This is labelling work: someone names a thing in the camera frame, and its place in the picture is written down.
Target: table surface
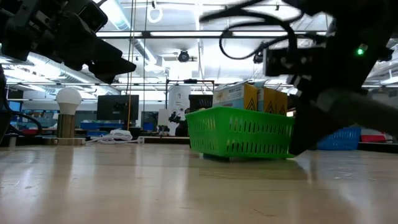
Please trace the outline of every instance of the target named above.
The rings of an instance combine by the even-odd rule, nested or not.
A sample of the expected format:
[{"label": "table surface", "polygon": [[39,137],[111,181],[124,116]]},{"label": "table surface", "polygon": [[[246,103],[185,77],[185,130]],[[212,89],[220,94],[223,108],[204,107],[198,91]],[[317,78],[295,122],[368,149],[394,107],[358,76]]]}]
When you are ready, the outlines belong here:
[{"label": "table surface", "polygon": [[0,152],[0,223],[396,223],[398,155],[204,160],[181,145]]}]

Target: basket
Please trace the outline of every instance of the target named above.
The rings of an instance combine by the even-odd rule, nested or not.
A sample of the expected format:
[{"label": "basket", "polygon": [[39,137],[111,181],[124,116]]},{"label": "basket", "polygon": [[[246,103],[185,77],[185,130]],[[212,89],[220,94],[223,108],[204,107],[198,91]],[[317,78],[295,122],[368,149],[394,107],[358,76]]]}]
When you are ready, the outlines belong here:
[{"label": "basket", "polygon": [[356,150],[361,137],[361,128],[343,128],[334,134],[327,136],[318,143],[319,150]]},{"label": "basket", "polygon": [[186,114],[191,149],[221,157],[291,158],[294,119],[216,107]]},{"label": "basket", "polygon": [[189,95],[189,104],[191,111],[211,108],[213,106],[213,95]]}]

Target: lamp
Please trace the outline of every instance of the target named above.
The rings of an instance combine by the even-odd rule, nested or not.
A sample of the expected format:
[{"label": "lamp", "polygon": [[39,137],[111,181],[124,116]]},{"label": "lamp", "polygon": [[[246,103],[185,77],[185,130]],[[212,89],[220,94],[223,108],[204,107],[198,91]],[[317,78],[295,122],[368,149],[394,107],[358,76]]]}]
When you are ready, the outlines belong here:
[{"label": "lamp", "polygon": [[60,140],[64,140],[62,144],[73,144],[75,137],[75,113],[81,103],[80,93],[74,88],[63,88],[58,92],[55,100],[60,107],[60,114],[57,121],[57,144],[61,143]]}]

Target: ceiling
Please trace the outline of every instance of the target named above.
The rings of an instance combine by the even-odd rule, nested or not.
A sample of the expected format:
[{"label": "ceiling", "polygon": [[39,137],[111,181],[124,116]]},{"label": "ceiling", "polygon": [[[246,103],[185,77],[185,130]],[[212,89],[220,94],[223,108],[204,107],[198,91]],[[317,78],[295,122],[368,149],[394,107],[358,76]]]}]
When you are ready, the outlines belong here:
[{"label": "ceiling", "polygon": [[[231,60],[225,57],[219,48],[218,39],[209,38],[186,38],[184,33],[178,33],[179,31],[219,31],[225,29],[225,27],[235,24],[237,22],[247,21],[252,19],[238,17],[238,18],[226,18],[219,19],[214,22],[207,24],[199,24],[198,18],[202,14],[211,12],[214,10],[219,10],[225,7],[225,5],[230,4],[232,0],[158,0],[156,1],[156,9],[152,9],[151,1],[137,0],[132,3],[131,0],[108,0],[108,2],[116,2],[121,6],[118,11],[113,9],[109,3],[103,4],[101,7],[109,17],[109,22],[100,30],[98,35],[112,33],[113,38],[105,39],[111,45],[117,47],[123,52],[123,57],[132,60],[136,65],[137,69],[132,74],[133,83],[146,83],[149,87],[146,90],[159,90],[161,87],[159,84],[157,86],[152,86],[151,83],[164,83],[166,77],[170,79],[186,79],[186,78],[197,78],[206,80],[215,80],[217,83],[229,83],[236,82],[239,80],[263,80],[266,79],[262,75],[262,65],[255,65],[252,61],[252,57],[247,60]],[[284,4],[279,0],[271,0],[266,3],[262,3],[256,7],[250,8],[253,11],[266,12],[275,15],[279,18],[286,19],[295,17],[299,14],[299,11],[293,7]],[[131,29],[134,29],[137,33],[142,33],[143,31],[162,31],[162,32],[174,32],[175,37],[166,39],[139,39],[136,40],[142,44],[142,46],[148,50],[151,54],[156,56],[156,64],[148,64],[142,56],[142,52],[137,50],[134,45],[130,44],[126,36],[121,35],[123,30],[118,29],[115,25],[114,20],[123,18],[125,21],[131,23]],[[294,22],[292,28],[297,32],[300,31],[326,31],[328,25],[331,22],[331,17],[325,14],[319,14],[314,17],[304,16],[301,20]],[[267,42],[270,39],[263,39],[265,35],[273,36],[276,31],[281,32],[282,29],[276,26],[267,27],[247,27],[241,29],[241,31],[250,31],[250,39],[226,39],[223,41],[223,45],[227,53],[235,57],[244,56],[251,51],[253,51],[261,42]],[[300,40],[298,45],[300,47],[305,47],[310,45],[311,42],[308,40]],[[395,42],[391,41],[390,47],[395,47]],[[286,42],[280,43],[274,47],[285,47]],[[181,50],[187,50],[191,56],[191,61],[187,63],[180,63],[177,57]],[[394,69],[396,57],[394,54],[393,61],[387,63],[379,63],[376,65],[371,76],[369,76],[367,84],[373,84],[376,82],[382,82],[383,80],[389,80],[392,82],[391,78],[394,73],[398,73],[398,69]],[[47,66],[48,63],[43,65],[45,59],[39,60],[38,62],[30,61],[36,64],[37,67]],[[51,63],[52,68],[57,71],[56,77],[61,77],[58,80],[48,79],[48,76],[42,75],[40,71],[42,69],[34,71],[34,67],[30,66],[31,69],[27,69],[24,75],[36,75],[40,78],[47,79],[49,82],[59,82],[59,83],[94,83],[99,82],[93,74],[91,74],[87,68],[80,72],[69,70],[63,65],[56,63]],[[16,69],[18,71],[21,68],[26,69],[29,65],[18,65]],[[285,82],[286,76],[271,78],[270,83],[283,83]],[[12,79],[18,80],[17,77],[8,77],[11,82]],[[25,78],[19,79],[22,82],[26,82]],[[127,82],[127,74],[118,75],[116,81],[119,83]],[[27,85],[16,85],[14,88],[19,88],[21,90],[32,90]],[[64,86],[40,86],[45,91],[52,91]],[[92,95],[94,98],[101,94],[117,94],[126,90],[125,86],[86,86],[84,90],[85,93]],[[132,86],[131,90],[143,90],[143,86]]]}]

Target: light bulb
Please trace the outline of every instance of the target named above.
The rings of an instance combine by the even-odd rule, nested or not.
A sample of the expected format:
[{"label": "light bulb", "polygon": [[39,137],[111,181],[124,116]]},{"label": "light bulb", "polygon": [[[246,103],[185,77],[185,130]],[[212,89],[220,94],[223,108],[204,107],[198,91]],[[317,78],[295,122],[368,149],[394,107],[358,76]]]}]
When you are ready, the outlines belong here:
[{"label": "light bulb", "polygon": [[81,103],[81,96],[79,91],[74,88],[63,88],[55,98],[59,107],[60,114],[75,115],[77,107]]}]

